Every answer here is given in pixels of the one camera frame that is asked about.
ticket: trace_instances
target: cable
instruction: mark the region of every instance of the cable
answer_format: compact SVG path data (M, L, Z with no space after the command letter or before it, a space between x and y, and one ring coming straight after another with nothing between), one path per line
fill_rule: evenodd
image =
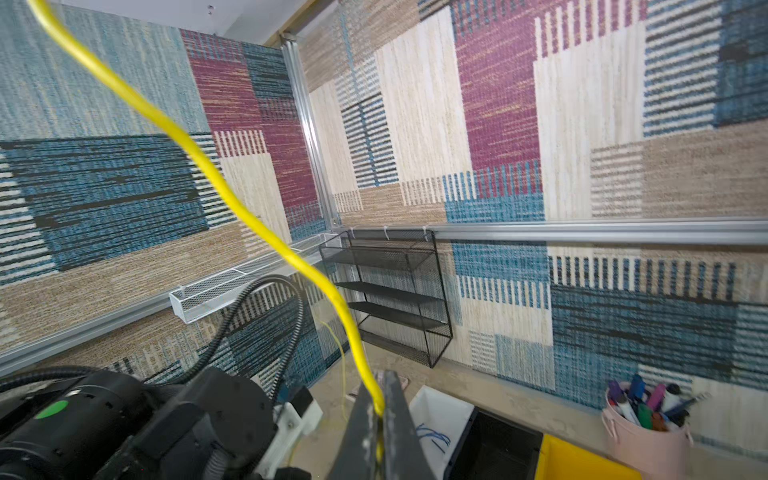
M86 376L97 372L90 366L52 366L44 369L34 369L28 372L16 373L0 379L0 393L16 387L45 380L70 379L75 376Z
M427 431L427 435L437 435L440 438L445 438L447 439L448 442L451 442L451 439L445 433L440 433L437 430L430 429L428 426L425 426L423 423L418 427L416 427L416 435L418 435L419 432L423 433L424 431Z
M442 452L443 455L445 455L445 450L443 450L442 447L437 444L437 442L432 440L432 443L435 444L435 447L437 447L440 450L440 452Z
M224 478L224 472L230 464L230 456L224 451L214 449L208 457L208 462L203 470L203 480L221 480Z
M208 343L208 348L205 349L205 352L200 355L200 358L197 359L195 364L192 365L189 370L172 379L168 383L186 383L192 380L192 378L194 378L195 375L197 375L199 372L201 372L214 357L214 353L216 353L216 350L219 348L221 340L227 334L230 325L232 325L232 320L243 307L243 303L245 302L246 298L248 298L248 296L257 289L269 283L282 283L283 285L290 288L293 291L293 295L296 297L296 301L298 303L298 307L296 308L296 322L293 326L293 331L291 332L291 337L288 341L288 347L286 347L286 351L283 354L282 360L280 361L280 366L278 367L277 373L275 374L272 392L270 393L270 401L274 405L275 400L277 399L277 393L280 391L280 384L283 382L283 377L285 376L285 372L288 369L288 364L291 358L293 358L293 353L296 352L296 346L298 345L299 338L301 337L301 329L304 325L304 296L302 295L303 290L297 287L295 283L290 281L288 277L282 275L262 276L258 280L254 280L253 282L249 283L245 289L240 292L240 295L237 296L229 309L227 309L227 314L224 316L224 320L219 325L219 329L216 331L216 335L214 335L213 339L211 339L210 343Z
M296 444L293 446L293 450L290 451L290 457L288 457L288 466L290 467L293 465L293 456L296 454L296 450L299 449L299 442L301 442L301 437L296 439Z
M443 441L445 443L445 446L451 445L451 442L448 439L446 439L446 437L444 437L444 436L436 435L434 433L426 433L424 435L418 435L419 440L426 439L427 437L429 437L431 439L441 440L441 441Z
M237 196L227 185L227 182L216 166L197 146L195 141L192 140L192 137L184 129L176 125L163 111L148 102L122 78L118 77L106 65L101 63L95 55L72 36L72 33L56 18L56 15L51 10L51 6L45 0L27 0L27 3L43 30L64 51L83 65L101 83L109 87L118 97L125 100L126 103L152 121L152 123L173 139L190 156L195 165L200 168L200 171L203 172L211 185L216 189L216 192L221 196L221 200L227 204L237 218L242 220L256 235L264 239L288 264L301 272L307 279L317 285L320 291L325 293L328 300L333 304L333 308L336 309L341 323L344 325L344 330L346 330L346 336L349 340L349 349L352 351L352 356L360 372L362 382L371 394L376 413L382 416L384 414L384 394L365 358L360 332L357 329L355 320L344 301L344 297L334 287L333 283L317 268L309 265L304 259L293 252L272 230L265 227L255 215L249 212L237 199Z
M349 418L346 416L346 358L344 358L344 348L341 346L339 337L336 336L330 325L322 320L318 320L318 322L322 323L331 332L331 336L336 341L336 345L339 346L339 352L341 352L341 416L344 417L345 422L348 422Z

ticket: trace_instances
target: floor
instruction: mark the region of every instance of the floor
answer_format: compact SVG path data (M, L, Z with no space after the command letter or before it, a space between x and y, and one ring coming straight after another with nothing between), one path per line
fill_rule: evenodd
M368 344L366 351L372 369L395 370L410 379L405 391L409 402L422 385L431 386L592 452L607 455L607 435L596 410L475 372L449 360L442 359L434 369L430 369ZM312 435L301 440L292 465L312 472L313 478L325 478L336 457L346 427L342 402L346 404L347 415L352 409L351 402L342 400L341 373L341 362L337 362L310 389L323 409L323 420ZM348 354L346 390L349 391L359 381ZM691 449L687 474L689 479L696 480L757 480L768 478L768 464L697 446Z

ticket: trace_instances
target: patterned carpet wall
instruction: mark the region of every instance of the patterned carpet wall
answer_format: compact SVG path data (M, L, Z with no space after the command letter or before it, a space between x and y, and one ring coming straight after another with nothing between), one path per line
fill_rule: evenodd
M293 279L303 282L298 276ZM304 288L304 328L286 371L280 400L285 400L294 386L312 385L341 356L328 328L345 351L349 348L333 306L315 286L304 283ZM98 366L150 382L164 382L197 361L216 334L224 313L217 312L187 325L171 309L166 309L46 359L39 366ZM234 317L210 364L231 375L247 376L264 389L271 388L295 319L296 300L287 289L272 285L260 290Z
M75 64L25 2L2 6L0 350L264 249L184 152ZM283 240L325 229L280 50L55 8L99 58L192 133L237 196ZM270 335L285 338L292 321L285 301L272 298L274 311L254 307L248 318L263 313L259 322L276 329ZM324 301L316 298L312 308L324 312L317 306ZM195 361L215 320L185 326L163 311L49 362L170 375ZM230 333L219 361L266 382L282 343L263 348L258 342L272 337L254 328ZM324 371L335 349L325 335L314 327L305 332L296 378Z
M765 0L342 0L300 52L349 226L768 216ZM641 372L768 461L768 251L439 244L446 357L601 408Z

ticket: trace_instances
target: black wire mesh shelf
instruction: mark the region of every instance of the black wire mesh shelf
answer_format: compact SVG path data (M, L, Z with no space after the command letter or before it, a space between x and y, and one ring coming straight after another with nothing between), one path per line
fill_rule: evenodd
M375 283L368 282L338 282L337 286L342 288L348 288L355 290L356 292L369 293L371 295L388 296L396 300L402 300L410 303L429 303L429 302L442 302L442 298L436 296L422 295L421 293L413 293L406 290L400 290L398 288L392 288L389 286L377 285Z
M424 260L434 252L429 250L390 250L377 247L322 247L326 262L346 263L347 265L374 266L388 270L412 272L419 268Z
M384 350L389 350L392 353L397 353L400 356L404 356L407 359L411 359L414 362L419 362L423 365L430 365L429 355L427 352L423 352L419 349L415 349L412 346L403 345L395 340L385 338L383 336L376 335L375 333L366 332L360 330L360 338L363 342L376 345Z
M439 329L445 325L443 322L438 322L435 319L427 318L423 315L403 312L402 310L371 302L350 302L349 308L357 310L358 312L369 313L377 318L409 326L417 330Z
M319 251L326 273L345 289L364 341L435 366L453 327L432 231L356 228Z

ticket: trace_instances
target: ceiling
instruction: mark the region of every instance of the ceiling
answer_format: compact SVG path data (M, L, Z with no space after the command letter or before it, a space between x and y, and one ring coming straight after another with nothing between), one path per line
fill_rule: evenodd
M65 5L264 43L306 0L59 0Z

